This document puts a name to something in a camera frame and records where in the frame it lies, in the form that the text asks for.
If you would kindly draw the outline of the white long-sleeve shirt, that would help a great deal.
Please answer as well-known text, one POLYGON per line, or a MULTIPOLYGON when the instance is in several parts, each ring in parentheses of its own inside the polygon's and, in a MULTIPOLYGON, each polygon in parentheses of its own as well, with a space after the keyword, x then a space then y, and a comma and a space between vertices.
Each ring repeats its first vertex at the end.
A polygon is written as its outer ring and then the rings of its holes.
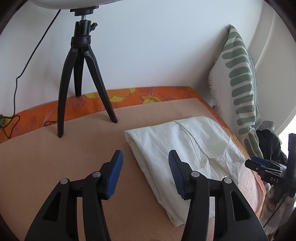
POLYGON ((189 201, 177 193, 169 166, 169 152, 209 179, 230 177, 239 183, 245 157, 214 120, 198 116, 125 131, 125 139, 157 201, 177 227, 186 222, 189 201))

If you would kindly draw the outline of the pink bed blanket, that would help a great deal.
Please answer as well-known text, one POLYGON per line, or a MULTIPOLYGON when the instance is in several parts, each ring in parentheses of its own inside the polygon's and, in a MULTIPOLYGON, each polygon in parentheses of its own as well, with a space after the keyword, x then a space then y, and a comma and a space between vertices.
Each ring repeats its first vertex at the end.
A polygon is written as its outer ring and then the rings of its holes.
POLYGON ((180 240, 158 203, 129 144, 125 131, 193 116, 216 120, 196 98, 118 108, 118 122, 106 112, 70 120, 64 134, 55 125, 12 138, 1 144, 1 216, 19 240, 24 240, 37 212, 63 178, 84 179, 123 152, 123 167, 114 195, 103 202, 112 240, 180 240))

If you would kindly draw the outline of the orange floral bed sheet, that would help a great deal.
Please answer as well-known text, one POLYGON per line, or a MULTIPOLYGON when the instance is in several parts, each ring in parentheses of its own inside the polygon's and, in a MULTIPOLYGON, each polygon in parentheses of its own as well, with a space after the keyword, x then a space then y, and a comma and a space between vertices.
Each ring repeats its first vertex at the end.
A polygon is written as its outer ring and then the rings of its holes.
MULTIPOLYGON (((188 86, 160 86, 160 87, 137 87, 109 90, 107 92, 113 108, 123 108, 127 106, 156 103, 170 100, 180 100, 187 98, 197 98, 203 106, 215 117, 218 123, 230 135, 240 152, 248 158, 247 151, 238 138, 231 132, 224 120, 204 101, 204 99, 188 86)), ((69 97, 66 101, 65 119, 72 120, 89 114, 104 111, 102 101, 96 92, 83 94, 80 97, 69 97)), ((12 120, 6 118, 1 120, 1 142, 14 138, 43 126, 56 124, 57 102, 52 101, 31 109, 21 111, 12 120)), ((266 190, 263 182, 255 175, 252 184, 243 185, 242 193, 255 209, 257 216, 260 216, 266 190)))

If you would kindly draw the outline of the green striped white pillow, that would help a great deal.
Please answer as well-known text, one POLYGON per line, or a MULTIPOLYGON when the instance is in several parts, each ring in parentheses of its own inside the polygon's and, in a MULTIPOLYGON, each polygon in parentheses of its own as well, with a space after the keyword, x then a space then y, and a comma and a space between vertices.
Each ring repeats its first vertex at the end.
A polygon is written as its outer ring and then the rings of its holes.
POLYGON ((259 114, 255 68, 238 30, 230 25, 209 73, 215 111, 243 144, 249 156, 262 158, 256 129, 259 114))

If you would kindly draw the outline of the small black tripod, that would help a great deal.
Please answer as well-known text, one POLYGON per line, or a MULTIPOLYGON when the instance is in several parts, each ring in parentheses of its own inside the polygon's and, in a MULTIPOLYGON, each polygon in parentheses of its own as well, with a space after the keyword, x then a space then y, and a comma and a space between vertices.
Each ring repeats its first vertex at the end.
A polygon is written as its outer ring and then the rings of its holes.
POLYGON ((71 9, 75 16, 81 16, 81 20, 75 23, 74 36, 71 39, 71 48, 65 59, 58 96, 57 110, 57 136, 61 138, 64 134, 64 120, 67 102, 67 93, 70 84, 71 75, 74 75, 75 96, 82 95, 82 78, 84 63, 87 64, 88 70, 92 77, 96 90, 101 98, 103 106, 107 111, 110 120, 117 123, 118 119, 115 115, 111 102, 109 100, 99 66, 95 54, 91 48, 90 32, 95 30, 97 23, 86 20, 87 15, 93 14, 99 5, 88 8, 71 9))

